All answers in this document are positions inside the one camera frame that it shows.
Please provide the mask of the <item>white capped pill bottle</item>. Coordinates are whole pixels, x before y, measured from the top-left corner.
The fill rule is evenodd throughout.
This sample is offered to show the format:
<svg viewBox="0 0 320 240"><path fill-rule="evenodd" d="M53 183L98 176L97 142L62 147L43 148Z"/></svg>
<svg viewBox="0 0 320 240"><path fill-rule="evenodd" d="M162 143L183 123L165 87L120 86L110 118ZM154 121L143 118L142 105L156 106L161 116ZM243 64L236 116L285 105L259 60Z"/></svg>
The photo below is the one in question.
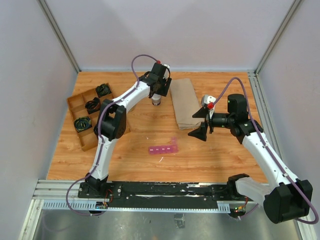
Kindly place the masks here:
<svg viewBox="0 0 320 240"><path fill-rule="evenodd" d="M151 101L154 106L159 106L161 104L161 95L155 93L151 97Z"/></svg>

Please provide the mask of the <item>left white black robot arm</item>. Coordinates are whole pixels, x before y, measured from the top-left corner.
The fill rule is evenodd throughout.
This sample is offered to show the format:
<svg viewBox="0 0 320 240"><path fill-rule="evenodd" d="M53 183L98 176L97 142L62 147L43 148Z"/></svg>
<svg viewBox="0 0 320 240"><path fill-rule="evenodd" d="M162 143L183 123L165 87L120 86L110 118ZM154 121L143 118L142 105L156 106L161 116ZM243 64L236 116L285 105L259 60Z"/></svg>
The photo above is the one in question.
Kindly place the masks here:
<svg viewBox="0 0 320 240"><path fill-rule="evenodd" d="M107 193L105 182L116 143L127 128L127 113L144 98L165 97L171 84L170 66L155 62L151 71L138 77L136 83L119 97L102 102L96 125L98 146L85 183L96 198Z"/></svg>

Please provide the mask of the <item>pink weekly pill organizer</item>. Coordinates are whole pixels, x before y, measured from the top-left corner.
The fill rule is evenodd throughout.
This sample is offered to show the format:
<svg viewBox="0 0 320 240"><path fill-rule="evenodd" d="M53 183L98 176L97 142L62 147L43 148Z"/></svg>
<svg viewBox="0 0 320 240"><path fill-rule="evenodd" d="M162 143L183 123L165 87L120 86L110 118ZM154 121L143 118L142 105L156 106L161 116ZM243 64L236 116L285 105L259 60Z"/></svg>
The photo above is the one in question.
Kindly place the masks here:
<svg viewBox="0 0 320 240"><path fill-rule="evenodd" d="M170 144L167 145L154 145L148 148L150 155L161 155L161 154L175 154L179 151L178 140L176 137L172 137Z"/></svg>

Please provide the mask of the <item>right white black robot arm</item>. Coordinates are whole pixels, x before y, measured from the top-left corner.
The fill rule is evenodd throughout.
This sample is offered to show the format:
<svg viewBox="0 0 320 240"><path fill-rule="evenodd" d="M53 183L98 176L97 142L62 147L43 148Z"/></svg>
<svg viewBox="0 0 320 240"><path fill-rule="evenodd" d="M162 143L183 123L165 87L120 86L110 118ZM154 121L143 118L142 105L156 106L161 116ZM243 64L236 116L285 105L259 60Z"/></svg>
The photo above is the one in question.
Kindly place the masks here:
<svg viewBox="0 0 320 240"><path fill-rule="evenodd" d="M300 180L283 163L269 145L267 136L259 123L251 118L247 99L242 94L227 97L227 113L215 111L216 98L204 95L201 108L193 118L204 121L188 135L202 141L214 128L226 128L254 157L264 175L267 185L242 173L228 178L226 193L232 200L247 197L263 207L266 216L274 224L289 220L301 220L310 211L313 187L308 180Z"/></svg>

